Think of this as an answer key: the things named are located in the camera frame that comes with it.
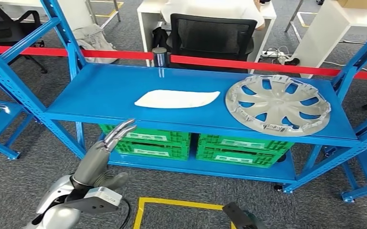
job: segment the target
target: red rope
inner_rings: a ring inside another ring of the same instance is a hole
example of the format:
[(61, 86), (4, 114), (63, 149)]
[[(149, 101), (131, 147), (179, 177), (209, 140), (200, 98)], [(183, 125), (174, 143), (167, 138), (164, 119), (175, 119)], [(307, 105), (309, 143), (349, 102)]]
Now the red rope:
[[(186, 64), (196, 63), (197, 65), (206, 65), (215, 67), (256, 69), (270, 72), (304, 73), (304, 74), (326, 75), (326, 76), (336, 76), (340, 72), (340, 70), (338, 69), (330, 69), (330, 68), (311, 68), (311, 67), (289, 66), (281, 64), (271, 64), (271, 63), (228, 61), (228, 60), (217, 60), (217, 59), (207, 59), (190, 56), (176, 56), (176, 55), (171, 55), (171, 62), (186, 63)], [(367, 80), (367, 72), (359, 72), (355, 76), (355, 78)]]
[[(4, 53), (10, 47), (0, 46), (0, 53)], [(102, 57), (102, 58), (122, 58), (134, 60), (152, 60), (154, 56), (150, 52), (136, 52), (136, 51), (110, 51), (110, 50), (81, 50), (85, 57)], [(33, 48), (29, 47), (21, 52), (23, 55), (35, 56), (68, 56), (66, 49), (57, 48)]]
[[(10, 47), (0, 46), (0, 53), (4, 53)], [(40, 55), (40, 56), (68, 56), (66, 49), (58, 48), (27, 48), (21, 52), (23, 55)], [(153, 60), (154, 56), (150, 52), (136, 52), (136, 51), (98, 51), (98, 50), (82, 50), (82, 54), (85, 57), (101, 57), (101, 58), (121, 58), (121, 59), (133, 59), (133, 60)], [(326, 75), (336, 76), (340, 70), (330, 68), (311, 68), (302, 66), (289, 66), (281, 64), (271, 63), (255, 63), (244, 61), (228, 61), (218, 59), (208, 59), (189, 56), (176, 56), (171, 55), (171, 62), (173, 63), (186, 63), (197, 64), (215, 67), (230, 67), (230, 68), (243, 68), (243, 69), (255, 69), (270, 72), (284, 72), (284, 73), (304, 73), (314, 75)], [(367, 80), (367, 72), (359, 72), (356, 79)]]

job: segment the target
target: person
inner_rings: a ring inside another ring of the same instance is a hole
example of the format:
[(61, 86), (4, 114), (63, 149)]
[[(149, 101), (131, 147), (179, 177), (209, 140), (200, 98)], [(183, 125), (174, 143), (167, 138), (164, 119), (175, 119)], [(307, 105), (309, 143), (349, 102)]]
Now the person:
[(227, 19), (257, 21), (256, 30), (265, 28), (260, 0), (168, 0), (161, 9), (167, 23), (173, 13)]

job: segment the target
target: white desk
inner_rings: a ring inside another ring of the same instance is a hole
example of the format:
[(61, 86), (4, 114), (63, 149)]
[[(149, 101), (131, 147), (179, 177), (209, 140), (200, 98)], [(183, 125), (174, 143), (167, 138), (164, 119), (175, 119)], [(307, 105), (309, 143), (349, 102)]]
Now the white desk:
[[(141, 37), (145, 52), (152, 50), (152, 31), (158, 26), (160, 21), (164, 21), (161, 14), (161, 9), (167, 0), (144, 0), (137, 8), (138, 21), (140, 23)], [(263, 4), (261, 13), (265, 18), (265, 29), (255, 31), (253, 34), (254, 51), (248, 56), (248, 61), (258, 62), (261, 53), (269, 37), (274, 21), (276, 20), (276, 12), (272, 2)], [(147, 66), (150, 66), (150, 61), (147, 60)]]
[[(320, 67), (343, 36), (353, 27), (367, 27), (367, 10), (342, 8), (326, 0), (298, 45), (293, 57), (300, 66)], [(303, 78), (313, 75), (300, 74)]]

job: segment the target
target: robotic arm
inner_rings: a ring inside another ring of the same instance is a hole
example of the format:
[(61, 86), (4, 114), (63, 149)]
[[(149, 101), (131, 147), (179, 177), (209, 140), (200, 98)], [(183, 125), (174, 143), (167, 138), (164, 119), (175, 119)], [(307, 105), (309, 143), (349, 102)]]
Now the robotic arm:
[[(130, 207), (126, 199), (113, 191), (127, 182), (128, 174), (113, 176), (106, 168), (110, 152), (136, 128), (130, 126), (133, 122), (130, 119), (119, 124), (88, 150), (73, 175), (65, 175), (52, 184), (37, 207), (38, 216), (24, 229), (70, 229), (78, 223), (81, 212), (113, 212), (122, 200)], [(127, 224), (129, 214), (121, 229)]]

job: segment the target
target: shelf caster wheel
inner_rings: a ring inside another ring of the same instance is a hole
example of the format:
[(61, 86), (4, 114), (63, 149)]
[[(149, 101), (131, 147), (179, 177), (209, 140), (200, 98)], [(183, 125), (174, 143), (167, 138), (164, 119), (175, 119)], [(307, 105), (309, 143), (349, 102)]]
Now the shelf caster wheel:
[(273, 186), (273, 188), (278, 192), (283, 192), (283, 185), (275, 185)]
[(16, 153), (18, 153), (19, 155), (14, 156), (14, 157), (8, 157), (8, 160), (14, 161), (14, 160), (19, 159), (19, 157), (20, 157), (20, 152), (19, 152), (19, 151), (16, 151)]
[(39, 125), (43, 125), (42, 122), (40, 122), (39, 120), (34, 120), (35, 123), (39, 124)]
[(283, 161), (285, 161), (286, 160), (286, 154), (284, 154), (283, 156), (281, 156), (278, 160), (277, 160), (277, 162), (283, 162)]
[(355, 199), (344, 199), (344, 202), (347, 204), (353, 204), (355, 202)]

